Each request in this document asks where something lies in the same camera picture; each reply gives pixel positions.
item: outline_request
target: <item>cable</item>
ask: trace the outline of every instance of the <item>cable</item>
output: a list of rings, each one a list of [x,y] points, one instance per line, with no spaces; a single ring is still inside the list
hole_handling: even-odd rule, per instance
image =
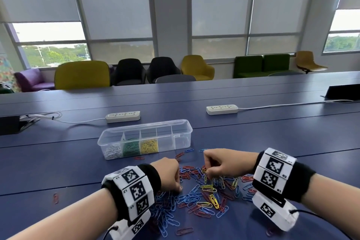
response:
[[[100,119],[94,119],[94,120],[87,120],[87,121],[62,121],[59,120],[62,117],[61,112],[46,112],[43,114],[30,114],[30,115],[24,115],[20,117],[20,120],[26,119],[26,118],[34,118],[35,119],[47,119],[47,120],[56,120],[57,122],[60,123],[74,123],[74,124],[81,124],[81,123],[89,123],[89,122],[94,122],[96,120],[105,120],[105,118],[100,118]]]
[[[108,236],[108,234],[110,233],[110,231],[112,230],[118,230],[119,229],[119,226],[115,225],[115,226],[112,226],[110,229],[108,229],[103,237],[103,240],[105,240],[106,236]]]
[[[308,213],[309,215],[313,215],[313,216],[316,216],[316,217],[319,217],[321,218],[322,220],[325,220],[326,222],[329,223],[329,221],[327,221],[326,219],[322,218],[320,215],[317,215],[316,213],[312,213],[311,211],[304,211],[304,210],[291,210],[289,211],[289,213],[292,215],[293,213],[296,213],[296,212],[299,212],[299,213]],[[335,228],[337,228],[339,231],[341,231],[347,238],[349,238],[350,240],[353,240],[350,236],[348,236],[343,230],[339,229],[338,227],[334,226]]]
[[[340,102],[340,101],[353,102],[353,100],[329,100],[329,101],[318,101],[318,102],[288,103],[288,104],[284,104],[284,105],[267,105],[267,106],[250,107],[250,108],[240,108],[239,107],[238,109],[259,109],[259,108],[287,106],[287,105],[310,105],[310,104],[322,104],[324,102]]]

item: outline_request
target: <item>black device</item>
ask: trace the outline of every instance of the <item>black device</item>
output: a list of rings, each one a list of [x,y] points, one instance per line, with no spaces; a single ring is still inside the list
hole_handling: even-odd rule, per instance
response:
[[[20,116],[0,117],[0,136],[20,133],[37,121],[33,118],[20,120]]]
[[[330,100],[360,100],[360,84],[333,85],[329,87],[325,98]]]

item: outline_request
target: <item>black armchair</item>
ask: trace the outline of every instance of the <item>black armchair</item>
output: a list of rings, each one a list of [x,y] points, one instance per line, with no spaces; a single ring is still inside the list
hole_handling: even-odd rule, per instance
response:
[[[150,66],[146,71],[149,83],[154,84],[156,79],[166,75],[181,74],[170,57],[155,57],[151,60]]]
[[[138,59],[123,59],[111,74],[112,86],[129,86],[145,83],[146,70]]]

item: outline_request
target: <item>yellow chair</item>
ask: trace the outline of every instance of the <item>yellow chair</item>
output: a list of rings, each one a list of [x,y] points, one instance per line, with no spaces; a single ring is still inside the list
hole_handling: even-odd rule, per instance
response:
[[[103,61],[76,61],[61,64],[55,72],[55,89],[109,87],[109,66]]]
[[[181,71],[186,75],[193,75],[196,81],[208,81],[214,78],[215,69],[205,63],[200,55],[187,55],[181,63]]]
[[[324,71],[327,70],[327,66],[320,66],[315,64],[314,55],[312,51],[298,51],[295,57],[296,66],[306,74],[310,71]]]

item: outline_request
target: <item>hand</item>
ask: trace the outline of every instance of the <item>hand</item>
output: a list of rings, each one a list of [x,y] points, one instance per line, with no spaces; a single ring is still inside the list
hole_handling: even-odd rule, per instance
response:
[[[230,149],[208,149],[204,151],[208,179],[218,176],[238,177],[250,173],[259,153]]]
[[[150,164],[159,173],[161,179],[161,191],[182,191],[179,178],[179,163],[176,159],[164,157]]]

